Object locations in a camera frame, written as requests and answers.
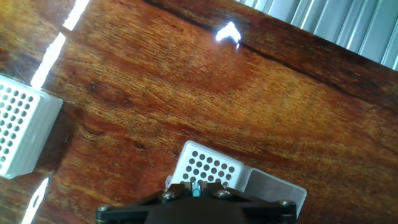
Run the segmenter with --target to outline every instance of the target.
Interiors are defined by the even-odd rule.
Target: metal wall
[[[398,70],[398,0],[237,0]]]

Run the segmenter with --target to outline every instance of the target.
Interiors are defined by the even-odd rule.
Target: bolt
[[[294,202],[292,202],[291,200],[288,200],[288,199],[283,199],[283,200],[280,200],[279,203],[280,203],[283,207],[285,207],[285,206],[288,206],[288,205],[293,204]]]
[[[231,193],[227,190],[219,190],[217,191],[214,196],[218,197],[218,198],[225,198],[227,196],[229,196]]]
[[[175,197],[175,193],[174,192],[164,192],[162,194],[162,198],[166,199],[166,200],[172,200]]]
[[[105,211],[108,211],[110,209],[112,209],[112,205],[102,205],[102,206],[100,206],[100,208],[98,208],[98,211],[105,212]]]

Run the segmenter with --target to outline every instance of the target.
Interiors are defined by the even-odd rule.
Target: white perforated block
[[[235,188],[244,164],[220,152],[187,141],[172,177],[172,184],[181,182],[220,182]]]
[[[0,75],[0,176],[32,172],[63,101]]]

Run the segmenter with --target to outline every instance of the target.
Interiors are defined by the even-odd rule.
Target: screw
[[[217,191],[214,196],[218,197],[218,198],[225,198],[227,196],[229,196],[231,193],[227,190],[219,190]]]
[[[164,192],[162,194],[162,198],[166,199],[166,200],[172,200],[175,197],[175,193],[174,192]]]
[[[112,209],[112,205],[102,205],[98,208],[98,211],[100,212],[105,212]]]
[[[283,199],[283,200],[280,200],[279,203],[280,203],[283,207],[285,207],[285,206],[288,206],[288,205],[293,204],[294,202],[292,202],[291,200],[288,200],[288,199]]]

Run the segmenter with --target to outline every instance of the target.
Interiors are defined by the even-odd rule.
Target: wooden table
[[[236,2],[0,2],[0,70],[65,105],[36,171],[0,179],[0,223],[92,223],[164,188],[192,139],[304,187],[299,223],[398,222],[398,73]],[[234,21],[241,46],[217,42]]]

